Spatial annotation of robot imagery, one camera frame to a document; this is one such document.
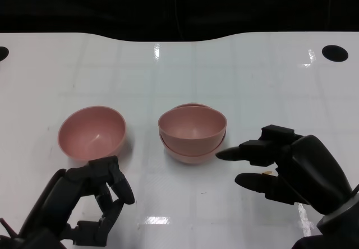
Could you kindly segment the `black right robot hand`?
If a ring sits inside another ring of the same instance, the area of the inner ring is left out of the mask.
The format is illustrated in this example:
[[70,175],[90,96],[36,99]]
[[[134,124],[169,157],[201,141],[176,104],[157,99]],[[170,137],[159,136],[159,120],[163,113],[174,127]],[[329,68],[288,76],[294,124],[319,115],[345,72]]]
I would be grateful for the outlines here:
[[277,176],[240,173],[235,178],[239,186],[262,193],[269,200],[307,204],[328,215],[353,196],[340,165],[314,135],[302,136],[293,129],[269,125],[262,128],[259,139],[225,149],[216,156],[260,167],[276,164]]

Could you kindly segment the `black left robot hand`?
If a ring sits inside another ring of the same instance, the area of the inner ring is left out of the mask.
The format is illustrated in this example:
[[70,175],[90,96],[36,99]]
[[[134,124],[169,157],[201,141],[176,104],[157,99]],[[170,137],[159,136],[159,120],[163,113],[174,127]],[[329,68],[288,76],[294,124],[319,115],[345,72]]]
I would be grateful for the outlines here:
[[[71,228],[70,215],[79,199],[85,196],[95,197],[102,217],[97,222],[79,221],[76,228]],[[132,189],[119,169],[116,156],[91,160],[79,168],[60,169],[32,208],[19,237],[26,239],[46,229],[59,240],[70,239],[78,246],[104,247],[123,206],[134,202]]]

